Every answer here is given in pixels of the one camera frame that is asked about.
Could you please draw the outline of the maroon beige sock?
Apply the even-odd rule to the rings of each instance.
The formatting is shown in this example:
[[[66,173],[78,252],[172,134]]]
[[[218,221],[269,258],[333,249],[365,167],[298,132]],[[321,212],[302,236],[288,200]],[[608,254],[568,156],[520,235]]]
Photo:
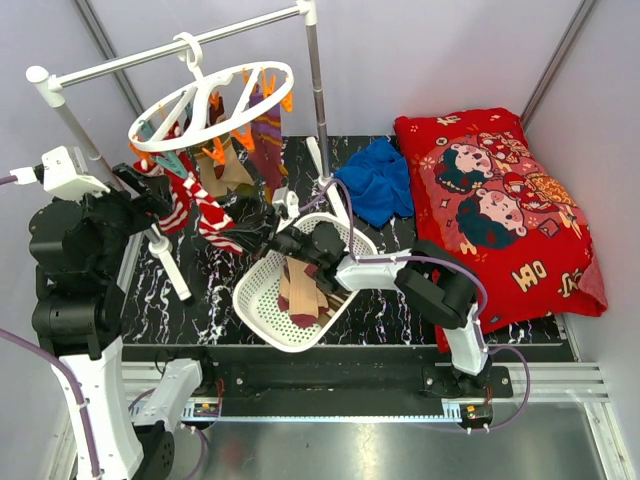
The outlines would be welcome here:
[[[300,328],[318,323],[329,310],[326,295],[318,288],[314,274],[317,268],[292,257],[283,264],[279,282],[278,307]]]

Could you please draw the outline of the red white striped sock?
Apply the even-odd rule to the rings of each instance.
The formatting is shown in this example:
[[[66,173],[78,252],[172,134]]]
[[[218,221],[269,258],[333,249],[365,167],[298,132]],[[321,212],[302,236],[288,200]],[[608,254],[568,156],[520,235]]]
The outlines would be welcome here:
[[[235,226],[232,217],[226,213],[193,175],[184,180],[183,187],[198,208],[198,232],[200,235],[219,249],[241,254],[243,252],[242,247],[228,239],[224,234],[226,229]]]

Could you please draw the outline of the red white santa sock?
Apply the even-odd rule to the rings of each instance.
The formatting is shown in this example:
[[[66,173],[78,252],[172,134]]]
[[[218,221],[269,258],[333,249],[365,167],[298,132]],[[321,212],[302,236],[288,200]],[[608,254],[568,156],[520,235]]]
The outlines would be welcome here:
[[[138,159],[134,162],[133,168],[147,177],[161,177],[169,180],[173,209],[170,214],[160,218],[159,227],[165,234],[183,230],[188,224],[191,211],[191,199],[184,188],[183,179],[161,165],[152,164],[150,160]]]

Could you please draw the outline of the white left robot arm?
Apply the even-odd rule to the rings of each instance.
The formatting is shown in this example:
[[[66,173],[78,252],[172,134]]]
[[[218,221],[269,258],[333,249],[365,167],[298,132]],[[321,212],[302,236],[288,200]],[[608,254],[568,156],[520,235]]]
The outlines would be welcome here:
[[[131,236],[171,208],[169,182],[119,164],[128,185],[82,188],[78,199],[55,195],[30,220],[37,304],[32,326],[56,359],[78,449],[80,479],[165,479],[175,455],[174,432],[189,397],[215,386],[214,369],[196,358],[166,364],[143,409],[129,413],[122,376],[117,280]]]

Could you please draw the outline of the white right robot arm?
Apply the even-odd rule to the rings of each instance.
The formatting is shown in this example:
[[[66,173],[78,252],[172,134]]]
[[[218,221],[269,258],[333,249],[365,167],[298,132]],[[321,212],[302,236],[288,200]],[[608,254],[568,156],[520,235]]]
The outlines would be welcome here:
[[[440,396],[476,396],[490,383],[492,362],[479,313],[488,295],[479,279],[429,241],[380,254],[349,220],[317,212],[284,221],[272,207],[227,230],[227,236],[256,260],[236,285],[234,309],[271,346],[287,353],[310,349],[361,290],[400,292],[408,309],[442,329],[452,371],[432,388]],[[293,282],[288,260],[304,263],[302,276],[341,304],[293,321],[292,298],[279,292]],[[324,325],[317,322],[325,315]]]

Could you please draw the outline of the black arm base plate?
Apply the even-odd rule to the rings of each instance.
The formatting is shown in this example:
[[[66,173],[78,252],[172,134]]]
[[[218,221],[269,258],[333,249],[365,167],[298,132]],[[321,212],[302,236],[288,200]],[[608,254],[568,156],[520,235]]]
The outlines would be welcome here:
[[[207,350],[205,377],[221,387],[222,414],[250,419],[440,416],[445,400],[512,400],[506,367],[488,387],[460,390],[449,355],[434,346],[320,346],[287,354],[266,346]]]

